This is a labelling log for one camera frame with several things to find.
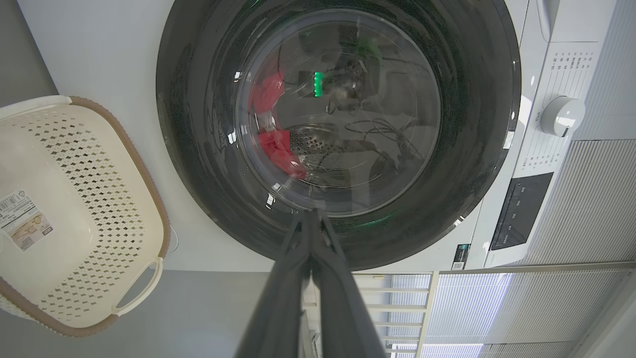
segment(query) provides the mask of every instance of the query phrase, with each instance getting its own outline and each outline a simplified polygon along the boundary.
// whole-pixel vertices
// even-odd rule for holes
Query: laundry basket
[[[102,106],[50,96],[0,108],[0,308],[97,333],[155,288],[169,237],[148,171]]]

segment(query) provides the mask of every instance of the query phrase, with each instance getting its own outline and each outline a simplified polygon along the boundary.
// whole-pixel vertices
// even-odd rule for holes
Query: washing machine
[[[320,208],[382,273],[525,256],[614,5],[66,3],[20,1],[58,90],[109,108],[153,175],[167,268],[268,271]]]

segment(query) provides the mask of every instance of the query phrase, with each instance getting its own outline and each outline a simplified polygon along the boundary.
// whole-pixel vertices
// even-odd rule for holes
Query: barcode sticker
[[[0,198],[0,232],[26,252],[53,231],[46,216],[24,190]]]
[[[12,194],[0,201],[0,210],[7,210],[10,206],[15,205],[17,198]]]
[[[468,251],[470,250],[470,248],[470,244],[457,245],[455,258],[453,259],[453,266],[450,267],[451,270],[464,269],[464,267],[466,267],[466,261],[468,260]]]

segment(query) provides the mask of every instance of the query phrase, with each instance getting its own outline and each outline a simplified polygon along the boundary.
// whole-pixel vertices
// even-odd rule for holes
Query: control panel
[[[528,241],[551,179],[552,173],[546,173],[514,178],[510,181],[490,244],[491,250],[512,247]]]
[[[551,43],[514,176],[557,170],[567,152],[572,131],[559,137],[541,129],[543,112],[560,97],[584,99],[598,57],[598,43]]]

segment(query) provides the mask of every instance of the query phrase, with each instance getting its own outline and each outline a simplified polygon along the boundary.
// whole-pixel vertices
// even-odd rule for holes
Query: gray floor
[[[0,0],[0,107],[57,94],[16,0]]]
[[[63,337],[0,311],[0,356],[231,358],[266,278],[266,273],[164,271],[139,307],[87,338]]]

